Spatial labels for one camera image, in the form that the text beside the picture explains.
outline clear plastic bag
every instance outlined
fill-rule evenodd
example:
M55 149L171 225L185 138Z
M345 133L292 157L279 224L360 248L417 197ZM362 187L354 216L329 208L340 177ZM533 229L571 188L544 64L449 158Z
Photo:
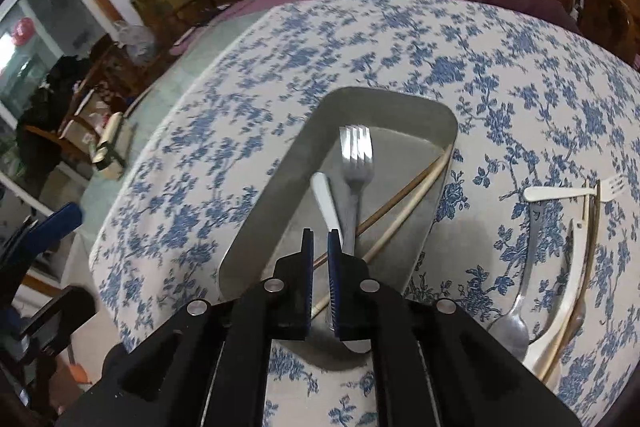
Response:
M113 23L118 31L118 41L124 44L127 54L137 66L145 66L156 57L156 37L146 26L132 25L125 21Z

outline silver screw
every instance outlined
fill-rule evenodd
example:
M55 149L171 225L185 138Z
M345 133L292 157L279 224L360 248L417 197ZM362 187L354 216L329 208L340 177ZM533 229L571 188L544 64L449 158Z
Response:
M264 282L264 289L269 293L278 293L284 289L284 282L280 279L267 279Z
M193 315L194 317L197 315L202 315L205 311L207 311L206 301L198 299L187 304L188 314Z
M456 311L456 303L451 299L440 299L438 302L436 302L436 309L440 313L450 315L454 311Z
M380 283L373 279L365 279L360 283L360 289L366 293L375 293L380 289Z

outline glass pane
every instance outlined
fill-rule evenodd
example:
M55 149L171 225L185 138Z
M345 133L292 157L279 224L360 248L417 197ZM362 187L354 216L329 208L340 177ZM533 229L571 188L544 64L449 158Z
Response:
M56 61L86 57L104 34L81 0L19 0L0 21L0 102L20 118Z

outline spoon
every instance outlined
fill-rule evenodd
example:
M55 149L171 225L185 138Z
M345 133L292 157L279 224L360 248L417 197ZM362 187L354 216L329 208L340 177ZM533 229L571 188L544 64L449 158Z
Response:
M527 258L520 279L520 288L509 312L498 318L488 330L491 336L500 342L502 347L516 357L519 362L524 360L529 347L529 328L522 320L520 312L527 296L533 263L536 259L538 234L542 228L544 209L543 201L529 203L529 244L527 245Z

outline fork handle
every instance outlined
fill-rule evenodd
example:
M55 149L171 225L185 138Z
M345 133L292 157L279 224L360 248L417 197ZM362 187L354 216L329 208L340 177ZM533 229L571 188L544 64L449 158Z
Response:
M358 211L360 209L360 194L349 193L346 219L344 220L344 232L342 234L342 252L349 255L356 253L356 228L358 226Z
M595 188L588 187L527 187L523 196L529 203L546 200L564 200L582 196L595 196Z

